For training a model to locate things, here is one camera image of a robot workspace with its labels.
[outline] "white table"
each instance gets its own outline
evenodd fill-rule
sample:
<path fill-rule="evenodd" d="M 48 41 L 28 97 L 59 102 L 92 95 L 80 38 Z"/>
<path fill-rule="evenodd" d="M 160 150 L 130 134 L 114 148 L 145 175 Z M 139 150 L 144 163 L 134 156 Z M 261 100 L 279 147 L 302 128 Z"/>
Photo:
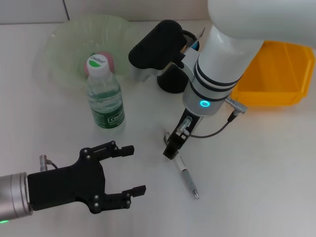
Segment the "white table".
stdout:
<path fill-rule="evenodd" d="M 156 22 L 138 23 L 145 35 Z M 210 22 L 181 22 L 198 33 Z M 59 167 L 83 147 L 110 140 L 134 145 L 130 157 L 102 162 L 106 193 L 146 185 L 129 210 L 93 215 L 78 202 L 0 225 L 1 237 L 314 237 L 316 236 L 316 80 L 300 104 L 250 108 L 222 133 L 190 139 L 181 149 L 200 199 L 187 191 L 162 155 L 163 130 L 184 110 L 182 95 L 154 79 L 122 83 L 126 127 L 102 132 L 84 94 L 47 84 L 38 54 L 58 24 L 0 26 L 0 175 L 39 172 L 39 155 Z M 232 109 L 205 118 L 196 134 L 218 130 Z"/>

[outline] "pen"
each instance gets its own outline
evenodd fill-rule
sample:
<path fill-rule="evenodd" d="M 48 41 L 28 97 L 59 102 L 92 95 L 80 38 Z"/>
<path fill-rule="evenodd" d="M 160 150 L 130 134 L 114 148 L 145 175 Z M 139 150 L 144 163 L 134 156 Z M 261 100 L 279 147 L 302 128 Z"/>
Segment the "pen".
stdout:
<path fill-rule="evenodd" d="M 167 141 L 168 141 L 169 136 L 170 136 L 170 133 L 167 132 L 163 138 L 166 145 L 167 145 Z M 175 156 L 174 159 L 175 159 L 176 164 L 178 165 L 179 169 L 181 170 L 182 177 L 183 177 L 185 183 L 187 184 L 190 192 L 195 196 L 196 199 L 199 199 L 198 190 L 193 182 L 193 179 L 192 179 L 188 169 L 184 165 L 184 162 L 179 154 L 179 151 L 177 151 L 177 155 Z"/>

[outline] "black cable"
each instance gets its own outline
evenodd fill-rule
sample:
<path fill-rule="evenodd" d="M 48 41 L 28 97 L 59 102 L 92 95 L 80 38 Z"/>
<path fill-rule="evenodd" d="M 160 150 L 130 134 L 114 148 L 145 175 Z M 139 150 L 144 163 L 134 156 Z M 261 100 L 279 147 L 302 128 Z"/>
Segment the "black cable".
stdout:
<path fill-rule="evenodd" d="M 55 169 L 58 169 L 57 165 L 55 165 L 53 162 L 51 163 L 51 165 L 52 165 Z"/>
<path fill-rule="evenodd" d="M 67 19 L 70 20 L 69 14 L 68 14 L 68 10 L 67 10 L 67 7 L 66 7 L 65 0 L 63 0 L 63 5 L 64 5 L 65 13 L 66 13 L 66 15 L 67 15 Z"/>
<path fill-rule="evenodd" d="M 220 133 L 221 131 L 224 130 L 224 128 L 230 123 L 230 121 L 226 122 L 226 124 L 224 126 L 222 126 L 221 129 L 219 129 L 217 132 L 214 132 L 212 134 L 209 134 L 209 135 L 206 135 L 206 136 L 195 136 L 195 135 L 192 135 L 190 134 L 190 137 L 194 137 L 194 138 L 208 138 L 208 137 L 212 137 L 212 136 L 215 136 L 217 135 L 218 133 Z"/>

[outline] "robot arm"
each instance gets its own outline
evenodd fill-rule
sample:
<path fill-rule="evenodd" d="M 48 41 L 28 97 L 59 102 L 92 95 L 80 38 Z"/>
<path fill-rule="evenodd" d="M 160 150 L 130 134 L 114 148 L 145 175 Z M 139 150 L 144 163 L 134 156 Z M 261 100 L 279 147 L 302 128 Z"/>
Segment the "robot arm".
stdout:
<path fill-rule="evenodd" d="M 105 177 L 100 161 L 133 154 L 133 146 L 119 149 L 112 141 L 94 148 L 83 148 L 78 161 L 68 167 L 28 176 L 19 173 L 0 177 L 0 222 L 75 201 L 86 204 L 93 214 L 129 209 L 131 197 L 144 195 L 146 186 L 120 194 L 105 194 Z"/>
<path fill-rule="evenodd" d="M 140 58 L 144 61 L 161 58 L 162 54 L 167 55 L 166 58 L 189 78 L 183 93 L 186 109 L 168 139 L 164 155 L 173 159 L 200 120 L 214 115 L 224 101 L 234 107 L 234 112 L 244 112 L 236 110 L 240 106 L 228 96 L 264 40 L 316 46 L 316 14 L 313 9 L 316 9 L 316 0 L 209 0 L 208 10 L 214 25 L 201 53 L 190 48 L 184 54 L 179 51 L 170 53 L 168 47 L 183 47 L 181 37 L 177 35 L 174 40 L 170 39 L 172 36 L 161 33 L 160 24 L 144 38 L 145 42 L 142 40 L 135 46 L 129 60 L 138 81 L 148 77 L 149 69 L 137 67 L 136 62 Z M 155 41 L 153 34 L 160 35 L 159 41 Z M 144 44 L 146 53 L 142 52 Z M 182 61 L 179 63 L 173 58 L 182 58 Z M 160 75 L 161 64 L 160 68 L 151 64 L 150 70 L 151 74 Z M 228 122 L 236 115 L 232 113 Z"/>

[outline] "orange bin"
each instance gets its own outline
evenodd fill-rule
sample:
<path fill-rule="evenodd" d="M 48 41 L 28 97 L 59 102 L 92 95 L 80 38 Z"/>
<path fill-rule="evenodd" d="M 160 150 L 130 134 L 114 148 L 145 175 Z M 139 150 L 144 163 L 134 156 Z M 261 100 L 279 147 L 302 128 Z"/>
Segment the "orange bin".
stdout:
<path fill-rule="evenodd" d="M 248 106 L 285 106 L 307 95 L 315 58 L 312 49 L 266 41 L 231 97 Z"/>

